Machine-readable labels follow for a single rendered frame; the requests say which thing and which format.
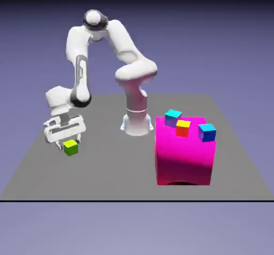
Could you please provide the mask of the small red cube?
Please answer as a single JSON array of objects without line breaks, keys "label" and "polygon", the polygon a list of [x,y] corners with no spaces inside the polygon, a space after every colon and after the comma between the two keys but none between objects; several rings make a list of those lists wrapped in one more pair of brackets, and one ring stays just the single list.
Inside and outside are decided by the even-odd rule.
[{"label": "small red cube", "polygon": [[190,125],[190,121],[178,120],[176,124],[176,136],[188,137]]}]

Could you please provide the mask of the large magenta box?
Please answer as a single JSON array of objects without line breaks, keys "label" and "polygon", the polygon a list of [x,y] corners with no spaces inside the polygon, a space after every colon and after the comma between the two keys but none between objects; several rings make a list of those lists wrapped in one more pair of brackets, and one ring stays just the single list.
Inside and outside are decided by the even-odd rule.
[{"label": "large magenta box", "polygon": [[187,137],[176,135],[176,129],[165,125],[164,117],[155,118],[155,167],[157,184],[186,182],[208,186],[214,163],[216,141],[202,142],[199,125],[205,117],[183,117],[190,121]]}]

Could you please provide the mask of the small green cube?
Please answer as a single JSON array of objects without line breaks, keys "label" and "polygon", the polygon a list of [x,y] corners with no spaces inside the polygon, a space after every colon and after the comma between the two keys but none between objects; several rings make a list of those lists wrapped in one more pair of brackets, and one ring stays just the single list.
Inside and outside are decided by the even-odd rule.
[{"label": "small green cube", "polygon": [[67,156],[78,153],[78,143],[75,140],[68,140],[63,143],[63,149]]}]

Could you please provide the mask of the small purple cube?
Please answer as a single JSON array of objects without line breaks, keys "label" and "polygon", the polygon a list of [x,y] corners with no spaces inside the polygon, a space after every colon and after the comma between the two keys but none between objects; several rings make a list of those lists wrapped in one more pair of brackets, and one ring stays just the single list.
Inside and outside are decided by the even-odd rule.
[{"label": "small purple cube", "polygon": [[181,115],[182,115],[182,112],[169,109],[165,113],[165,125],[172,128],[176,128],[178,120],[181,119]]}]

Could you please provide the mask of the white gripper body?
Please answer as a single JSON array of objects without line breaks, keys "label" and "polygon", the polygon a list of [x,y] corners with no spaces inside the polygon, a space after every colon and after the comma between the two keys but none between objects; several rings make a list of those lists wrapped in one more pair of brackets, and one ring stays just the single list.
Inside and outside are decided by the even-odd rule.
[{"label": "white gripper body", "polygon": [[61,115],[46,121],[44,135],[49,143],[58,142],[73,135],[81,135],[86,131],[86,125],[81,115],[76,115],[63,122]]}]

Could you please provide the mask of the small blue cube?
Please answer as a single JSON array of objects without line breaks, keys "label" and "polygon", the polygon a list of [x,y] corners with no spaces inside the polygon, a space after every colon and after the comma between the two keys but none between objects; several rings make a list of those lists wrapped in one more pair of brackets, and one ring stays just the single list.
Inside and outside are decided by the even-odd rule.
[{"label": "small blue cube", "polygon": [[216,138],[216,128],[211,123],[200,124],[198,130],[199,139],[202,142],[212,142]]}]

